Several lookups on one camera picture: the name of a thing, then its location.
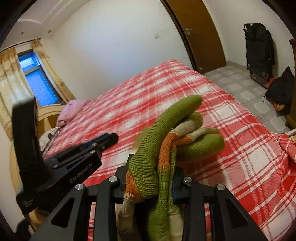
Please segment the white patterned pillow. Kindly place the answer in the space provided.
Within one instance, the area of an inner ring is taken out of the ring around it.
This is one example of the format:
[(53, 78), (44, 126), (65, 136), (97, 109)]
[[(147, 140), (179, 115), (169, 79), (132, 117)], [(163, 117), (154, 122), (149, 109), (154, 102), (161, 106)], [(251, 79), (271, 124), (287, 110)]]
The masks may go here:
[(43, 133), (43, 135), (41, 135), (41, 137), (39, 138), (39, 147), (42, 153), (50, 148), (52, 142), (55, 140), (59, 132), (60, 127), (55, 127), (51, 128), (50, 130)]

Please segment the left beige curtain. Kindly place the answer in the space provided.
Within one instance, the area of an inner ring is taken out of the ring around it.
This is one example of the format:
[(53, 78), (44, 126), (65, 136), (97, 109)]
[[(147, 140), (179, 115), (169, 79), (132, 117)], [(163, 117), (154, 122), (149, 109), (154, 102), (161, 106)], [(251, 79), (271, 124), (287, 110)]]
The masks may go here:
[(34, 95), (20, 66), (15, 47), (1, 52), (0, 92), (1, 124), (8, 138), (12, 140), (13, 105)]

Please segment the cream wooden headboard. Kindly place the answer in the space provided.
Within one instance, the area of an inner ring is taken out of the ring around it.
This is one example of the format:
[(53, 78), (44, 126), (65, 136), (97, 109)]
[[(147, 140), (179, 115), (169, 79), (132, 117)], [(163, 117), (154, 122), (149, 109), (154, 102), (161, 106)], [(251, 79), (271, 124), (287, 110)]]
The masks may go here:
[(62, 104), (52, 104), (39, 108), (34, 99), (13, 106), (10, 173), (16, 194), (22, 191), (27, 177), (33, 185), (31, 188), (36, 189), (39, 178), (37, 168), (42, 167), (39, 138), (56, 127), (57, 118), (64, 107)]

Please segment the black bag on floor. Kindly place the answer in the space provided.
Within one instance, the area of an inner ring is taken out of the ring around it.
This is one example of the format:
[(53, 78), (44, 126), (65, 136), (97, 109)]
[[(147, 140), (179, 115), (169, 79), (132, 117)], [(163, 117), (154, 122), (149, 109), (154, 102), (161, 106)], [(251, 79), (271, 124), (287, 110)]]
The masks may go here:
[(295, 77), (289, 66), (280, 77), (270, 82), (265, 96), (276, 111), (284, 111), (286, 113), (290, 111), (294, 86)]

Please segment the blue window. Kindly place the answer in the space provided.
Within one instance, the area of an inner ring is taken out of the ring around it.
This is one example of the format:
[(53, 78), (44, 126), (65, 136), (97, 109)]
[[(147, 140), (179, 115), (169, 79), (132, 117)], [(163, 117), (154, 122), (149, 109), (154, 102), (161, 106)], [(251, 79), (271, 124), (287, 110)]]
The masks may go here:
[(64, 103), (46, 76), (40, 61), (33, 51), (19, 54), (18, 59), (28, 84), (41, 106)]

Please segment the right beige curtain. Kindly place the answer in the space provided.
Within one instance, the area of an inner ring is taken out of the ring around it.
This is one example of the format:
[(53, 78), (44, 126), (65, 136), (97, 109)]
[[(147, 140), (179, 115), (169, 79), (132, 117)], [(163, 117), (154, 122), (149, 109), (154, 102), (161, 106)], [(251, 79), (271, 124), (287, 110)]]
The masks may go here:
[(65, 103), (68, 103), (71, 100), (75, 99), (73, 93), (69, 90), (64, 81), (58, 76), (55, 72), (55, 69), (51, 65), (50, 57), (45, 52), (43, 45), (39, 39), (32, 41), (32, 49), (37, 56), (46, 76), (49, 78), (49, 81), (53, 85), (53, 88), (62, 98)]

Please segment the brown wooden door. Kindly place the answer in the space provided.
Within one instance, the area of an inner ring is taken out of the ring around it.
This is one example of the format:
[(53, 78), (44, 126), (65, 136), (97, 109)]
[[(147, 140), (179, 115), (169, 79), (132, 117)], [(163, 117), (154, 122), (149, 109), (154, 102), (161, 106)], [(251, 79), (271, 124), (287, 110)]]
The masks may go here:
[(216, 27), (201, 0), (161, 3), (177, 27), (195, 71), (204, 74), (227, 65)]

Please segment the pink pillow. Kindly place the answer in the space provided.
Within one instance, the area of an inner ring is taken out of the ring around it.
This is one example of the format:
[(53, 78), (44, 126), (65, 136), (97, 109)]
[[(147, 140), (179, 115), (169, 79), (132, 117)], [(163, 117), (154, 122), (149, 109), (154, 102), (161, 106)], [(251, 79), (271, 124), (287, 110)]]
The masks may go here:
[(63, 127), (71, 121), (89, 102), (87, 99), (74, 99), (69, 101), (59, 114), (56, 127)]

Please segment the red plaid bed cover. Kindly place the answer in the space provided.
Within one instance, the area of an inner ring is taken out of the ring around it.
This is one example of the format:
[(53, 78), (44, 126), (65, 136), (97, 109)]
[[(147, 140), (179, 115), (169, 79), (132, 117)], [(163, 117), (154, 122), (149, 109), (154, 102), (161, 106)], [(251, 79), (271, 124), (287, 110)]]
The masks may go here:
[(268, 240), (282, 240), (295, 220), (295, 145), (270, 132), (230, 94), (177, 60), (157, 65), (88, 103), (67, 123), (47, 156), (103, 133), (118, 134), (103, 153), (102, 166), (85, 182), (99, 184), (123, 165), (133, 141), (175, 102), (200, 95), (198, 112), (205, 127), (217, 128), (225, 149), (184, 165), (206, 185), (224, 184), (256, 221)]

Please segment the green striped knit sweater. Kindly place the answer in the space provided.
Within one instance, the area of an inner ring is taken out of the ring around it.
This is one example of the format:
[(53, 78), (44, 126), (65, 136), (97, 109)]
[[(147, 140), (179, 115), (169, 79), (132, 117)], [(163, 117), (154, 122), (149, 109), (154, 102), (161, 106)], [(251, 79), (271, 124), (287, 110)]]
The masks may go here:
[(202, 97), (181, 99), (145, 133), (125, 175), (123, 203), (116, 206), (119, 240), (180, 240), (183, 209), (173, 201), (177, 163), (214, 156), (225, 147), (216, 128), (203, 127)]

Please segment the beige curtain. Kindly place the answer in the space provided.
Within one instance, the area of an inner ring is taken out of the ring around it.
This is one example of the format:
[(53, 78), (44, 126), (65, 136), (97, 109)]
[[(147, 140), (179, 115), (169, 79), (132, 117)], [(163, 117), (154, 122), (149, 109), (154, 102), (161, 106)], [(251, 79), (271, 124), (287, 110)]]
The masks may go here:
[(50, 57), (45, 52), (43, 45), (39, 39), (32, 41), (32, 49), (37, 56), (46, 76), (49, 78), (49, 81), (53, 85), (53, 88), (62, 98), (65, 103), (68, 103), (71, 100), (75, 99), (73, 93), (69, 90), (64, 81), (58, 76), (55, 72), (55, 69), (51, 65)]
[(0, 92), (1, 124), (8, 138), (12, 140), (13, 105), (34, 95), (20, 66), (15, 47), (1, 52)]

